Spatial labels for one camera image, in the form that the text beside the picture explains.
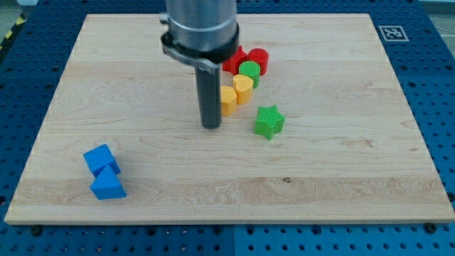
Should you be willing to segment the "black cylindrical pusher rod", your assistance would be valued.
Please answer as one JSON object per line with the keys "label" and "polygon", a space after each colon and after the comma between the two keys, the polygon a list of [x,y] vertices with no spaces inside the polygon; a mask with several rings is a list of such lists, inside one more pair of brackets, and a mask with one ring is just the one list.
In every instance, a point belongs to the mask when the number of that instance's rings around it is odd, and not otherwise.
{"label": "black cylindrical pusher rod", "polygon": [[217,129],[222,122],[220,68],[213,73],[196,68],[196,86],[201,124],[206,129]]}

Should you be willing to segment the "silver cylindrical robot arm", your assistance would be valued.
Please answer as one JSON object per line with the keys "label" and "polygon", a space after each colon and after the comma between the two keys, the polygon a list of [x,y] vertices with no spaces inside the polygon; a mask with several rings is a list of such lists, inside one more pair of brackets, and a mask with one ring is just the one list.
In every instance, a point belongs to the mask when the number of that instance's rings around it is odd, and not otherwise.
{"label": "silver cylindrical robot arm", "polygon": [[239,45],[237,4],[232,0],[165,0],[159,20],[168,26],[161,36],[163,52],[194,67],[200,121],[206,129],[222,122],[221,64]]}

